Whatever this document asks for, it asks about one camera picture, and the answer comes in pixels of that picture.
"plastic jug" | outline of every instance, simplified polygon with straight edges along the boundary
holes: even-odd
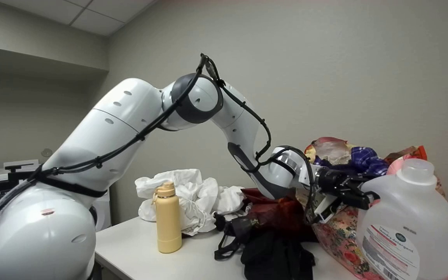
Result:
[[[432,163],[407,158],[392,175],[365,181],[378,200],[357,216],[357,242],[384,278],[448,278],[448,202]]]
[[[182,245],[179,197],[174,183],[165,181],[155,189],[157,247],[161,253],[175,251]]]

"ceiling tile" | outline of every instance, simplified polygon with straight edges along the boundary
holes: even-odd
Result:
[[[127,21],[152,1],[154,0],[93,0],[88,9]]]
[[[123,23],[115,18],[101,15],[98,12],[84,10],[81,16],[73,21],[71,26],[88,30],[88,32],[109,35],[115,29],[118,29],[121,24]]]
[[[77,6],[85,6],[90,0],[65,0],[65,1],[77,4]]]
[[[70,23],[81,6],[62,0],[0,0],[0,2],[28,10],[31,13],[51,18],[60,23]]]

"black cloth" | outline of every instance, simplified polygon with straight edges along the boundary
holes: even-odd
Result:
[[[253,231],[241,253],[247,280],[312,280],[314,254],[277,231]]]
[[[252,236],[253,231],[253,222],[245,216],[239,216],[225,222],[221,226],[224,230],[224,234],[217,248],[213,253],[213,258],[217,261],[233,256],[239,248],[242,248],[244,244],[247,244],[247,239]]]

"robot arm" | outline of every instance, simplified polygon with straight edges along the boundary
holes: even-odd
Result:
[[[261,160],[269,141],[258,152],[253,142],[264,121],[238,90],[219,79],[210,57],[202,55],[194,74],[165,88],[124,79],[25,184],[0,200],[0,280],[88,275],[95,225],[87,208],[95,195],[121,177],[151,130],[180,130],[207,119],[224,132],[230,153],[264,195],[289,195],[295,181],[311,183],[301,150],[277,147]]]

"white table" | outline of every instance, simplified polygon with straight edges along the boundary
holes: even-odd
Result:
[[[213,259],[221,231],[185,237],[174,253],[158,253],[155,234],[155,223],[140,217],[101,230],[96,233],[96,261],[123,280],[244,280],[238,253],[230,259]],[[315,256],[315,280],[354,278],[317,244],[306,242],[305,247]]]

